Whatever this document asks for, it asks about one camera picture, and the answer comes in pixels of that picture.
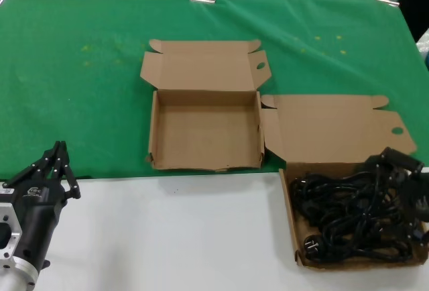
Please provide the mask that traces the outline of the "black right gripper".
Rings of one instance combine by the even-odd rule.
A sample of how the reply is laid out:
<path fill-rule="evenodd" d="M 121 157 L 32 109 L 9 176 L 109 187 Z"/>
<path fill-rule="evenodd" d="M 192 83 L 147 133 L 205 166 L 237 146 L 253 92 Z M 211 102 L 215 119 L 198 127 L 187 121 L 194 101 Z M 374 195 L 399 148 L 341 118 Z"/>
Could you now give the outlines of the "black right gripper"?
<path fill-rule="evenodd" d="M 424 164 L 398 150 L 385 148 L 381 163 L 388 178 L 404 179 L 400 186 L 403 204 L 414 204 L 415 218 L 429 221 L 428 173 L 422 172 Z"/>

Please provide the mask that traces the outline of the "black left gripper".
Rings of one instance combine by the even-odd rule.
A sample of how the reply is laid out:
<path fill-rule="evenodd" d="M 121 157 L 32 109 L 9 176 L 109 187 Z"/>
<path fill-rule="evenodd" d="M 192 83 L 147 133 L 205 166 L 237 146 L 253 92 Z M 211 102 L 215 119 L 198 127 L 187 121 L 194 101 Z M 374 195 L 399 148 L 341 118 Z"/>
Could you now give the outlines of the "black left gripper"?
<path fill-rule="evenodd" d="M 55 172 L 57 180 L 46 179 L 51 172 Z M 68 191 L 61 185 L 63 178 L 70 187 Z M 14 186 L 1 189 L 1 202 L 13 205 L 22 231 L 13 255 L 36 269 L 49 267 L 46 254 L 60 213 L 67 204 L 66 199 L 80 198 L 80 187 L 70 167 L 66 142 L 56 141 L 39 160 L 3 185 Z"/>

